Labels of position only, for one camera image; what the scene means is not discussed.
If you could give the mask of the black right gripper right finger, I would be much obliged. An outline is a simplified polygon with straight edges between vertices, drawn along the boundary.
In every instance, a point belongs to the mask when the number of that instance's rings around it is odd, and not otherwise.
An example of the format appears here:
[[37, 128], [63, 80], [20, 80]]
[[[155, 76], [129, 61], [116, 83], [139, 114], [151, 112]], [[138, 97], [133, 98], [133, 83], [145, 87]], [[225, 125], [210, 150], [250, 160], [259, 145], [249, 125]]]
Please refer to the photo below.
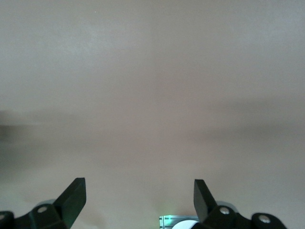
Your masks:
[[193, 229], [285, 229], [274, 215], [255, 213], [247, 219], [231, 207], [218, 205], [201, 179], [194, 181], [193, 203], [199, 219]]

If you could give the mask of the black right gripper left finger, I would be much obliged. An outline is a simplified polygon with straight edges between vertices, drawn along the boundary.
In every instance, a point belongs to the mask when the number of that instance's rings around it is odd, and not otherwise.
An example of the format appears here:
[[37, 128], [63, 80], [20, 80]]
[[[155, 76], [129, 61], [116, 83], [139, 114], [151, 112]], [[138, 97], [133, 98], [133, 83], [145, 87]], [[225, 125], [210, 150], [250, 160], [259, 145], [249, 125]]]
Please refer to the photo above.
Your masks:
[[40, 204], [18, 218], [11, 211], [2, 211], [0, 227], [2, 229], [70, 229], [85, 203], [85, 178], [76, 178], [53, 203]]

